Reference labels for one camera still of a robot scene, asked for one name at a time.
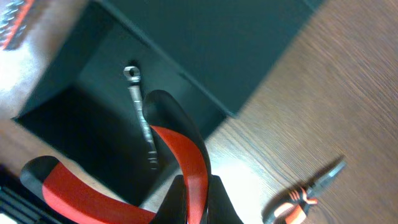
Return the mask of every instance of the red and black handle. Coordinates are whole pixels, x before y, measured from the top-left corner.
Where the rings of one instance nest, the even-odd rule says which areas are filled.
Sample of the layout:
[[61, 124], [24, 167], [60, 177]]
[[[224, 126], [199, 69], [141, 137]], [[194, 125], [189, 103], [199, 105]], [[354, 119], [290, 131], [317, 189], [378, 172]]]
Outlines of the red and black handle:
[[199, 131], [165, 91], [149, 93], [143, 103], [143, 113], [156, 133], [155, 141], [163, 141], [169, 147], [183, 172], [183, 184], [181, 178], [175, 179], [177, 182], [168, 194], [172, 200], [166, 198], [159, 209], [161, 212], [177, 206], [182, 210], [179, 218], [154, 214], [104, 196], [75, 177], [54, 157], [39, 157], [26, 164], [21, 182], [54, 210], [78, 223], [146, 224], [172, 218], [179, 220], [174, 223], [207, 223], [211, 168]]
[[307, 191], [303, 187], [286, 191], [276, 197], [265, 209], [263, 222], [272, 224], [300, 224], [307, 215], [311, 205], [316, 205], [316, 198], [307, 198]]

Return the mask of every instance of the wood grain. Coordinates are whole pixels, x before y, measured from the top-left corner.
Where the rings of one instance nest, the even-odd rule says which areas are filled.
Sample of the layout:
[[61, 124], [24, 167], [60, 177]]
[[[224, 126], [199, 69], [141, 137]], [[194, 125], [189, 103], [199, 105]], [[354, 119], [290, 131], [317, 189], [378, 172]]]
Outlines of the wood grain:
[[[245, 223], [261, 223], [276, 193], [341, 154], [346, 169], [305, 223], [398, 223], [397, 11], [393, 0], [327, 1], [239, 118], [207, 140]], [[10, 121], [0, 127], [0, 161], [16, 174], [28, 158], [55, 153]], [[170, 180], [145, 208], [157, 210]]]

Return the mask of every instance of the wooden table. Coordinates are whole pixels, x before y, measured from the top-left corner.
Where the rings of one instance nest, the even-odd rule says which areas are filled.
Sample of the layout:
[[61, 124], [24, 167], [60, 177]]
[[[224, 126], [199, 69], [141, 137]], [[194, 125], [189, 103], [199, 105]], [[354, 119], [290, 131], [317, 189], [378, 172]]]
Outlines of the wooden table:
[[[1, 85], [4, 117], [17, 113], [23, 102], [16, 99], [27, 98], [26, 84], [37, 82], [83, 5], [52, 1], [37, 24], [44, 31], [32, 30], [17, 52], [0, 53], [0, 62], [13, 63], [1, 69], [22, 77]], [[66, 9], [61, 19], [60, 7]], [[346, 169], [305, 223], [398, 223], [397, 10], [394, 0], [327, 1], [239, 118], [227, 119], [206, 141], [213, 173], [245, 223], [261, 223], [277, 192], [341, 154]], [[22, 58], [8, 58], [14, 54]], [[18, 174], [40, 154], [56, 152], [16, 124], [0, 122], [0, 161], [10, 170]], [[86, 178], [72, 162], [68, 167]], [[95, 180], [86, 182], [111, 195]], [[156, 210], [169, 184], [144, 207]]]

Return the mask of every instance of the wrench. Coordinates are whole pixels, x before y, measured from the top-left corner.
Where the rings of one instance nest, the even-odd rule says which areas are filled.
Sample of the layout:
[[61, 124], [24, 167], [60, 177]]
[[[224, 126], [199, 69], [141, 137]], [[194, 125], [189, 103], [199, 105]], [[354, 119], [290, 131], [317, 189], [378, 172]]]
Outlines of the wrench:
[[139, 87], [141, 83], [141, 72], [135, 66], [127, 66], [126, 68], [124, 68], [123, 74], [124, 76], [126, 76], [130, 84], [129, 91], [132, 101], [134, 103], [134, 108], [139, 120], [142, 133], [144, 135], [144, 139], [149, 145], [148, 160], [150, 168], [156, 170], [159, 167], [159, 163], [157, 162], [157, 151], [154, 144], [154, 138], [152, 137], [150, 127], [145, 120], [144, 115], [142, 114], [142, 96]]

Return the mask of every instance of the black tool case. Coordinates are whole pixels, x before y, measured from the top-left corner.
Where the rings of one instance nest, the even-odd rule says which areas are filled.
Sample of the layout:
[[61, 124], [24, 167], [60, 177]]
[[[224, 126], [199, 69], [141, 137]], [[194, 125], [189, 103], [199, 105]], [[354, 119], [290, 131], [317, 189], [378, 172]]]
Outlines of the black tool case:
[[177, 163], [159, 152], [166, 163], [149, 169], [123, 68], [138, 65], [142, 95], [168, 91], [206, 138], [238, 112], [319, 3], [90, 2], [16, 121], [140, 205]]

